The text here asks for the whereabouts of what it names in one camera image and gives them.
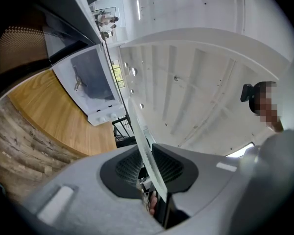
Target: white ceiling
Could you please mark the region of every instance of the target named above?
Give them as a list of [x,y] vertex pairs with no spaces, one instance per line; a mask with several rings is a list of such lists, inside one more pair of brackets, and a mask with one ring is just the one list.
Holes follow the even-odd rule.
[[[294,56],[294,35],[285,30],[289,25],[282,15],[270,15],[282,26],[274,28],[275,33],[270,32],[266,38],[267,27],[274,25],[266,23],[264,12],[257,18],[265,20],[263,28],[251,25],[258,9],[254,0],[140,0],[140,21],[136,0],[123,1],[130,40],[169,29],[182,32],[189,31],[188,28],[222,29],[262,42],[265,44],[260,44],[262,48],[277,51],[283,60],[276,68],[254,40],[251,42],[255,64],[248,62],[248,56],[235,58],[221,48],[213,51],[190,41],[162,41],[165,33],[157,35],[158,40],[130,41],[120,49],[121,58],[135,67],[138,74],[134,77],[129,69],[124,69],[127,88],[134,90],[132,96],[137,104],[144,104],[141,114],[156,142],[227,155],[251,141],[261,144],[272,135],[250,111],[248,103],[240,102],[240,95],[245,83],[277,80]],[[272,34],[280,41],[272,39]],[[228,47],[234,49],[236,42],[226,34],[224,37]]]

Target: wood plank floor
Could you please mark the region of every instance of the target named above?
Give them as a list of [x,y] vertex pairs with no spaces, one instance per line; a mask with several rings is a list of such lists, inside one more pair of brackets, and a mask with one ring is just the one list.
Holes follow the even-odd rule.
[[34,128],[8,97],[0,101],[0,183],[20,202],[48,177],[84,157]]
[[116,149],[112,124],[92,126],[51,70],[24,82],[9,97],[33,126],[71,151],[95,155]]

